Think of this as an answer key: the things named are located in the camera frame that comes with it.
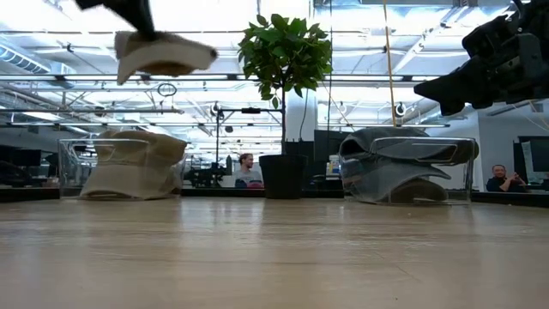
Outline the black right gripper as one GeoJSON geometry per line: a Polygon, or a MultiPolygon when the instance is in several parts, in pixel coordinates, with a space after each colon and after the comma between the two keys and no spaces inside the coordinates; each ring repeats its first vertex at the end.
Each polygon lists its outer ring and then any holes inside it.
{"type": "Polygon", "coordinates": [[[436,101],[443,116],[484,100],[549,99],[549,11],[498,16],[476,27],[462,46],[475,64],[413,87],[436,101]]]}

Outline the tan baseball cap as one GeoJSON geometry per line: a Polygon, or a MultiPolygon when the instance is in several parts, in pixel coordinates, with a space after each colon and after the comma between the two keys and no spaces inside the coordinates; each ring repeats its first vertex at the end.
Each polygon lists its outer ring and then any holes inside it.
{"type": "Polygon", "coordinates": [[[118,85],[123,85],[138,71],[159,76],[184,76],[195,70],[207,70],[218,57],[212,46],[175,33],[157,32],[155,35],[156,39],[148,40],[138,32],[116,33],[118,85]]]}
{"type": "Polygon", "coordinates": [[[187,146],[175,137],[139,130],[107,130],[98,139],[99,163],[134,167],[171,167],[184,158],[187,146]]]}
{"type": "Polygon", "coordinates": [[[176,167],[101,165],[92,170],[80,197],[151,200],[167,197],[181,187],[176,167]]]}

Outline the blue-grey baseball cap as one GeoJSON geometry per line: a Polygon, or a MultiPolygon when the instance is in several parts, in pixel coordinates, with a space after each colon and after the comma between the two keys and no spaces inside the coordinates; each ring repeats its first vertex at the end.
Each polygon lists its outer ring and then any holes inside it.
{"type": "Polygon", "coordinates": [[[443,165],[474,160],[480,148],[474,139],[431,137],[416,128],[374,127],[357,130],[341,143],[344,160],[391,159],[443,165]]]}
{"type": "Polygon", "coordinates": [[[341,176],[345,180],[358,181],[363,179],[389,179],[409,180],[412,178],[439,177],[451,179],[444,171],[430,165],[420,165],[399,161],[359,161],[351,160],[341,163],[341,176]]]}
{"type": "Polygon", "coordinates": [[[441,185],[426,179],[411,179],[393,189],[373,185],[350,185],[347,192],[362,203],[444,203],[449,198],[441,185]]]}

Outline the clear plastic bin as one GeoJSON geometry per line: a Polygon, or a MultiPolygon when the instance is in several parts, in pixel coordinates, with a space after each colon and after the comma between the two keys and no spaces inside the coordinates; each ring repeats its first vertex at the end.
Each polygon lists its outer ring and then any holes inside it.
{"type": "MultiPolygon", "coordinates": [[[[141,200],[133,198],[85,198],[80,197],[82,187],[85,185],[92,170],[101,165],[111,165],[98,162],[98,155],[94,148],[95,139],[64,139],[58,142],[58,162],[59,162],[59,194],[61,198],[88,199],[88,200],[141,200]]],[[[184,158],[173,165],[178,169],[178,175],[182,181],[186,153],[184,158]]],[[[174,191],[170,197],[181,191],[174,191]]]]}
{"type": "MultiPolygon", "coordinates": [[[[351,160],[344,161],[340,158],[340,162],[347,162],[351,160]]],[[[386,158],[381,159],[366,159],[359,161],[377,161],[377,160],[386,160],[386,161],[397,161],[386,158]]],[[[413,204],[434,204],[434,205],[445,205],[445,204],[468,204],[471,202],[471,194],[473,190],[473,181],[474,181],[474,160],[470,160],[468,163],[459,164],[459,165],[443,165],[436,163],[422,163],[417,161],[399,161],[405,163],[414,163],[420,165],[430,165],[436,167],[444,172],[446,172],[451,179],[442,179],[439,177],[424,177],[424,178],[412,178],[412,179],[426,179],[438,185],[441,185],[448,193],[449,198],[444,203],[413,203],[413,204]]],[[[344,192],[351,196],[347,192],[347,188],[350,185],[373,185],[374,187],[393,189],[397,185],[400,185],[408,180],[404,178],[401,179],[389,179],[388,177],[383,177],[379,179],[363,179],[358,181],[345,180],[342,178],[342,186],[344,192]]]]}

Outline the person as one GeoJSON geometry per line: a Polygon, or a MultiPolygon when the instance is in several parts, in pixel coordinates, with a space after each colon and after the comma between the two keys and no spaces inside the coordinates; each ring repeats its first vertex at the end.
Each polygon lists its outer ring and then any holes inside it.
{"type": "Polygon", "coordinates": [[[244,153],[238,158],[240,168],[233,174],[234,186],[240,189],[262,189],[264,187],[262,176],[252,169],[254,165],[253,154],[244,153]]]}
{"type": "Polygon", "coordinates": [[[486,189],[489,192],[527,193],[527,184],[517,174],[507,174],[503,165],[492,167],[492,177],[488,179],[486,189]]]}

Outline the dark monitor screen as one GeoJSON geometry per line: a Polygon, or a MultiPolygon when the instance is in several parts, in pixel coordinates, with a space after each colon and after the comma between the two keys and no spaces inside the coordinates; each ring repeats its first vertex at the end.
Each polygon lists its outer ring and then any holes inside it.
{"type": "Polygon", "coordinates": [[[513,156],[514,170],[528,185],[549,186],[549,136],[519,136],[513,156]]]}

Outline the black equipment stand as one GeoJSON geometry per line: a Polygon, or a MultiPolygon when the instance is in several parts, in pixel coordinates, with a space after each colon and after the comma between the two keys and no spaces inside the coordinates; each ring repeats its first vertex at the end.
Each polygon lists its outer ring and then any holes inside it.
{"type": "MultiPolygon", "coordinates": [[[[270,109],[261,109],[255,107],[246,107],[241,109],[222,109],[217,107],[217,112],[215,116],[216,121],[216,142],[215,142],[215,164],[218,164],[219,161],[219,147],[220,147],[220,115],[223,112],[229,112],[229,115],[225,117],[225,120],[228,120],[235,112],[240,112],[243,114],[259,114],[262,112],[271,113],[270,109]]],[[[238,159],[239,165],[241,167],[242,173],[248,173],[251,171],[251,168],[254,164],[254,157],[251,153],[244,153],[239,156],[238,159]]],[[[237,178],[235,180],[235,186],[241,189],[263,189],[264,184],[261,180],[250,180],[246,181],[242,178],[237,178]]]]}

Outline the green leafy plant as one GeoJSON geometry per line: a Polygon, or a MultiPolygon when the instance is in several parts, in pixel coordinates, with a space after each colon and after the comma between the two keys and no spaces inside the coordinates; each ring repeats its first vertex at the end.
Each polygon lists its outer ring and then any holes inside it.
{"type": "Polygon", "coordinates": [[[254,76],[261,99],[281,112],[281,152],[287,152],[288,95],[303,100],[332,73],[329,34],[306,19],[279,14],[256,17],[238,43],[238,60],[246,79],[254,76]]]}

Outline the black aluminium table frame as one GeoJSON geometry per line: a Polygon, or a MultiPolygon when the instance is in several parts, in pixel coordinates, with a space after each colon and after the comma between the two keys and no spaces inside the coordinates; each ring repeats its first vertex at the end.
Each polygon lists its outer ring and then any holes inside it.
{"type": "MultiPolygon", "coordinates": [[[[180,194],[187,197],[264,197],[264,190],[235,188],[190,188],[180,194]]],[[[341,190],[302,191],[303,198],[343,198],[341,190]]],[[[59,199],[58,188],[0,188],[0,203],[59,199]]],[[[471,201],[476,203],[498,203],[519,206],[549,208],[549,194],[494,193],[473,191],[471,201]]]]}

